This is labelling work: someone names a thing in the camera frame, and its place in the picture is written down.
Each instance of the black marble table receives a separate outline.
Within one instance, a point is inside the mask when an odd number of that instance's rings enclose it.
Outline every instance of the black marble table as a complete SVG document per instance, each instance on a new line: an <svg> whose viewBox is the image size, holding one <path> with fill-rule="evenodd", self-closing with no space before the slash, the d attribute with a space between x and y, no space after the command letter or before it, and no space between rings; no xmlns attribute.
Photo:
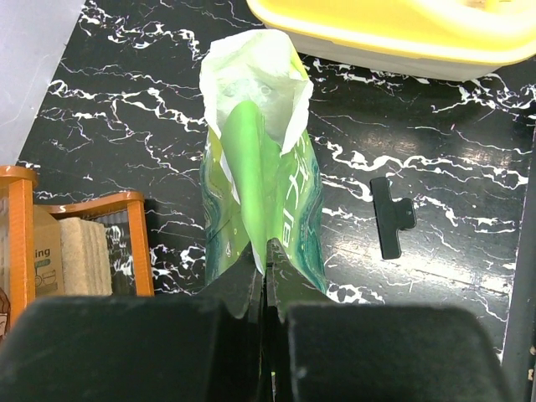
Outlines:
<svg viewBox="0 0 536 402"><path fill-rule="evenodd" d="M262 28L244 0L88 0L19 163L40 203L136 189L157 292L204 285L198 88L210 42ZM438 303L479 317L500 355L536 121L536 59L463 84L302 56L324 183L322 248L341 302ZM381 260L369 180L415 202Z"/></svg>

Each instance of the green plastic bag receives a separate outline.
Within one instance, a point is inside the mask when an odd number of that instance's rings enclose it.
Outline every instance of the green plastic bag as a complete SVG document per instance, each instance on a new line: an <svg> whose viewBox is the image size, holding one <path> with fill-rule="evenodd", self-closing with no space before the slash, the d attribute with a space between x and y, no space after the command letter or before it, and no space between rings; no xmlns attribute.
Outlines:
<svg viewBox="0 0 536 402"><path fill-rule="evenodd" d="M312 83L285 33L253 30L213 42L201 65L209 135L201 165L207 284L251 242L266 244L326 291L319 241L322 181L307 134Z"/></svg>

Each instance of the brown cardboard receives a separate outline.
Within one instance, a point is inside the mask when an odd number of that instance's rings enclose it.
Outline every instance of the brown cardboard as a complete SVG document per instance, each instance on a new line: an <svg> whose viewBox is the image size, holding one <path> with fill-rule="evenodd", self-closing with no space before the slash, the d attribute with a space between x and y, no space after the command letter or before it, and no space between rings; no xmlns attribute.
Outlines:
<svg viewBox="0 0 536 402"><path fill-rule="evenodd" d="M35 296L64 295L59 222L36 205L33 216Z"/></svg>

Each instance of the black plastic clip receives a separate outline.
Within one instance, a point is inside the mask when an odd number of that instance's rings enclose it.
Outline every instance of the black plastic clip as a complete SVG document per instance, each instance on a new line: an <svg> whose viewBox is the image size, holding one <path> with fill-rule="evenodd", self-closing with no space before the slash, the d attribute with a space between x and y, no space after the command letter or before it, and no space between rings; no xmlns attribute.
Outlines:
<svg viewBox="0 0 536 402"><path fill-rule="evenodd" d="M398 231L413 229L417 225L413 202L402 198L394 202L389 190L387 178L373 178L370 181L376 224L378 225L379 246L384 260L400 258Z"/></svg>

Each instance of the yellow plastic bin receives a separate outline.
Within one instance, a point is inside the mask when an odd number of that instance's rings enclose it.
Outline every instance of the yellow plastic bin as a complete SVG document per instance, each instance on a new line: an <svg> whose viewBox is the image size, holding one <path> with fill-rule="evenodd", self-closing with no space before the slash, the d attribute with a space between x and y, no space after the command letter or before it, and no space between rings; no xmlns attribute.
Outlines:
<svg viewBox="0 0 536 402"><path fill-rule="evenodd" d="M247 0L296 49L373 70L471 80L536 54L536 0Z"/></svg>

